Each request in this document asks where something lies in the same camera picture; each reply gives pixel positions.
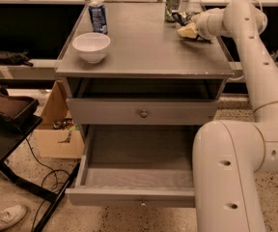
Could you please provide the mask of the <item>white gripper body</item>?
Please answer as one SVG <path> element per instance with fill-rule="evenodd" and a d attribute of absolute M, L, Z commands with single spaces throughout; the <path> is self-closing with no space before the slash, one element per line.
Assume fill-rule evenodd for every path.
<path fill-rule="evenodd" d="M 224 11 L 221 9 L 211 9 L 192 17 L 198 34 L 206 39 L 211 40 L 214 37 L 221 36 L 224 32 L 223 26 Z"/>

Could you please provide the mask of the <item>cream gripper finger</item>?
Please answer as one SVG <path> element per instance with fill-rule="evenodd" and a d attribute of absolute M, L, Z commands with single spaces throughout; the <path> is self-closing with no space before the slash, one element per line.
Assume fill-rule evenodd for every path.
<path fill-rule="evenodd" d="M 196 39 L 198 37 L 196 24 L 194 22 L 191 22 L 185 26 L 182 26 L 178 30 L 178 34 L 183 38 Z"/>

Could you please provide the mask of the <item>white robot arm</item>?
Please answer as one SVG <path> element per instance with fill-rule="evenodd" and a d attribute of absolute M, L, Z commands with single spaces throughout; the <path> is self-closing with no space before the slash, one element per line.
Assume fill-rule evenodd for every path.
<path fill-rule="evenodd" d="M 234 40 L 253 122 L 212 121 L 193 143 L 192 167 L 198 232 L 265 232 L 254 174 L 278 170 L 278 68 L 260 34 L 265 14 L 249 0 L 192 17 L 204 39 Z"/>

